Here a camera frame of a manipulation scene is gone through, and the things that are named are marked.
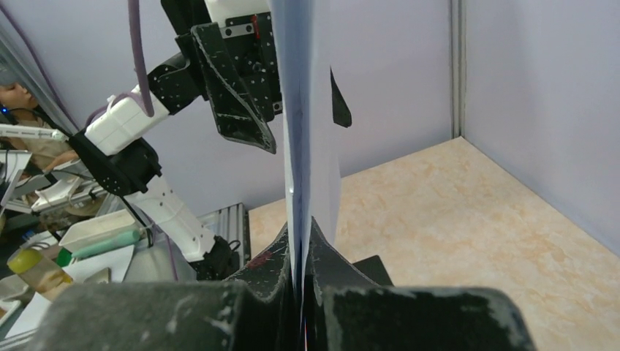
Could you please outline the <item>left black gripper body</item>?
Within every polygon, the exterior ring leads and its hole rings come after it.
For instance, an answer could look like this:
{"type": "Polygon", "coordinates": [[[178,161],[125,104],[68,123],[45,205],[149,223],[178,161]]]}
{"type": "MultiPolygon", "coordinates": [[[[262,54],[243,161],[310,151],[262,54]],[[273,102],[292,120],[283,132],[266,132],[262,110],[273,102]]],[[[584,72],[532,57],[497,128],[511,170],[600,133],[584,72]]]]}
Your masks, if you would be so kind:
{"type": "MultiPolygon", "coordinates": [[[[176,33],[180,51],[159,65],[159,101],[175,115],[198,97],[209,100],[197,57],[198,46],[190,28],[211,24],[212,20],[204,1],[162,1],[161,5],[176,33]]],[[[217,23],[224,25],[219,36],[235,71],[249,84],[249,93],[261,109],[260,115],[280,114],[275,44],[267,38],[271,31],[270,13],[228,16],[217,23]]]]}

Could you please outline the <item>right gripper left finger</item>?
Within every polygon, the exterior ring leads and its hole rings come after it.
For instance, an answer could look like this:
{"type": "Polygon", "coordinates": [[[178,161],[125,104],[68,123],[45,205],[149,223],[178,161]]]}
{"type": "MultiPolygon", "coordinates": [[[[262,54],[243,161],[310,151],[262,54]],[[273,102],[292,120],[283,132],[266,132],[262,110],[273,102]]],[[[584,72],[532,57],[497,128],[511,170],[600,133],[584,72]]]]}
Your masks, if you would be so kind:
{"type": "Polygon", "coordinates": [[[287,231],[223,281],[79,284],[30,350],[294,350],[287,231]]]}

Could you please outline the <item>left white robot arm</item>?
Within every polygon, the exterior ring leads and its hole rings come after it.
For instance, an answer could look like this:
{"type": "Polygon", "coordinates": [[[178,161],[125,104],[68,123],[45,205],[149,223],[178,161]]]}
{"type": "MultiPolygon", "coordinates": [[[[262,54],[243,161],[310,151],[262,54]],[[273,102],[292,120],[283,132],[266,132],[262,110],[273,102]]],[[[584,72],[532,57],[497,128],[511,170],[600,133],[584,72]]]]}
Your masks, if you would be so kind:
{"type": "Polygon", "coordinates": [[[269,122],[283,117],[292,277],[303,278],[311,230],[314,125],[352,123],[325,53],[327,1],[163,1],[180,52],[145,68],[140,4],[128,3],[137,85],[111,97],[69,144],[109,193],[170,236],[199,279],[227,275],[228,250],[167,184],[144,134],[198,97],[226,140],[276,152],[269,122]]]}

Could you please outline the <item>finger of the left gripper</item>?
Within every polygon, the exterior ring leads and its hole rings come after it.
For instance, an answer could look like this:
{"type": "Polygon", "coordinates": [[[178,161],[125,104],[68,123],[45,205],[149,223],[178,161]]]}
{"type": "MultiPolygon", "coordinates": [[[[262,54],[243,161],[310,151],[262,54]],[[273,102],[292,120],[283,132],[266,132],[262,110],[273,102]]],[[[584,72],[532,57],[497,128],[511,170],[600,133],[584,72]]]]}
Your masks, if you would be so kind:
{"type": "Polygon", "coordinates": [[[273,133],[234,67],[218,25],[195,25],[191,38],[218,133],[225,140],[275,154],[273,133]]]}
{"type": "Polygon", "coordinates": [[[333,122],[341,127],[352,126],[351,111],[337,85],[333,70],[330,69],[333,122]]]}

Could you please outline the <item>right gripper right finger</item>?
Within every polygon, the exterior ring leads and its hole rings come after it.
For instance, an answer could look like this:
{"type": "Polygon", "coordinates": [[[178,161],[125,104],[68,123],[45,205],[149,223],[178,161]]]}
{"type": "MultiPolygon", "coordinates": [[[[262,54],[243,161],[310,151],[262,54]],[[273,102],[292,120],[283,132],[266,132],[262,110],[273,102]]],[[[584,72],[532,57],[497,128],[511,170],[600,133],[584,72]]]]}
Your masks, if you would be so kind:
{"type": "Polygon", "coordinates": [[[534,350],[519,308],[490,287],[380,285],[311,223],[308,350],[534,350]]]}

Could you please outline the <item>grey black file folder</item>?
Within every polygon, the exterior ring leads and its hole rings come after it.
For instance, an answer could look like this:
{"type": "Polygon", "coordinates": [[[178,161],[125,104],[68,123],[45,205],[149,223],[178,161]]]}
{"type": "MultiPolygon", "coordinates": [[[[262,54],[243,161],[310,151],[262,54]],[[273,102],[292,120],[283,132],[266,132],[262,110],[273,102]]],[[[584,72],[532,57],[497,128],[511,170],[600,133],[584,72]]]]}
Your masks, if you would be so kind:
{"type": "Polygon", "coordinates": [[[366,259],[359,260],[353,263],[353,266],[378,285],[389,287],[393,286],[392,279],[390,278],[379,255],[374,255],[367,257],[366,259]]]}

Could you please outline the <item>white paper stack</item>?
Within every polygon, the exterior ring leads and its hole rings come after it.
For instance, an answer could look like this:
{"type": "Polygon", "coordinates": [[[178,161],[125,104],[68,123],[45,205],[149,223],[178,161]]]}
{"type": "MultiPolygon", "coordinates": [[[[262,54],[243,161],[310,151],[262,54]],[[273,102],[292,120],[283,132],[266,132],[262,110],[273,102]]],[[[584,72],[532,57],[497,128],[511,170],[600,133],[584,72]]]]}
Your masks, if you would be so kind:
{"type": "Polygon", "coordinates": [[[330,83],[329,1],[272,1],[284,104],[284,163],[292,283],[303,295],[311,223],[332,241],[340,172],[330,83]]]}

